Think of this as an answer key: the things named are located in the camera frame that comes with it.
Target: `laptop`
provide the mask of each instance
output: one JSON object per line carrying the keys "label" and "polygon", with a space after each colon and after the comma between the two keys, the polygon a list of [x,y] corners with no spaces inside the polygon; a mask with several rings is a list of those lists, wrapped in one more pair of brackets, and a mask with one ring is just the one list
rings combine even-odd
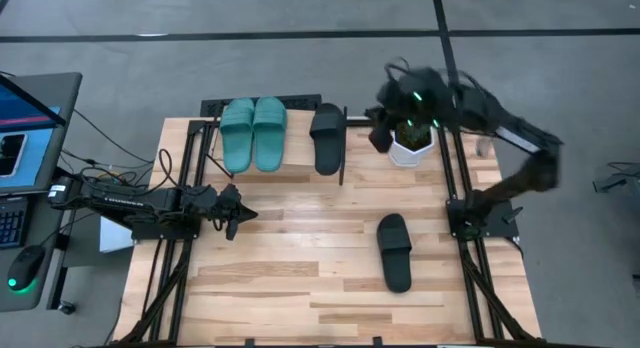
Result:
{"label": "laptop", "polygon": [[[35,181],[51,129],[65,125],[52,109],[0,75],[0,186]],[[0,249],[24,245],[28,203],[27,195],[0,197]]]}

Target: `laptop screen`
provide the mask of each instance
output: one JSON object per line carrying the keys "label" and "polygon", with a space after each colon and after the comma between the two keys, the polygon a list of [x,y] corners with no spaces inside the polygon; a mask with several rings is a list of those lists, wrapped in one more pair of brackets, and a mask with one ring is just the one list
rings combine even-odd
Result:
{"label": "laptop screen", "polygon": [[4,85],[0,85],[0,132],[50,128],[56,122],[37,107]]}

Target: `keyboard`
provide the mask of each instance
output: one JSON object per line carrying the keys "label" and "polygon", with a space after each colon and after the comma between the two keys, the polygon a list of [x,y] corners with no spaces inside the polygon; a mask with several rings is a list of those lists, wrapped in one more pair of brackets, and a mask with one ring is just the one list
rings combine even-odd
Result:
{"label": "keyboard", "polygon": [[22,247],[27,237],[27,197],[0,198],[0,249]]}

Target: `white flower pot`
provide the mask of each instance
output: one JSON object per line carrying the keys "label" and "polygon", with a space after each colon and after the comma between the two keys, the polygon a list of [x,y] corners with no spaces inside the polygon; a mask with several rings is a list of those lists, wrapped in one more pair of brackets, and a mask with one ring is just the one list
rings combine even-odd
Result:
{"label": "white flower pot", "polygon": [[422,157],[427,155],[427,153],[431,150],[431,148],[433,148],[433,145],[435,143],[435,130],[433,129],[433,127],[431,127],[430,129],[430,134],[431,143],[429,143],[428,146],[414,152],[396,142],[396,132],[394,131],[393,144],[389,149],[389,158],[391,158],[393,164],[403,168],[417,167],[420,164],[420,161],[422,161]]}

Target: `computer mouse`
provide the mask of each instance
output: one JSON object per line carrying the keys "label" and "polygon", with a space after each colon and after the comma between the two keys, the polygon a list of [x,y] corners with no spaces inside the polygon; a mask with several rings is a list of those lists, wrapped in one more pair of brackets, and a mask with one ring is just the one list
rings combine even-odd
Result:
{"label": "computer mouse", "polygon": [[40,245],[24,248],[9,267],[7,284],[14,291],[25,289],[38,274],[45,250]]}

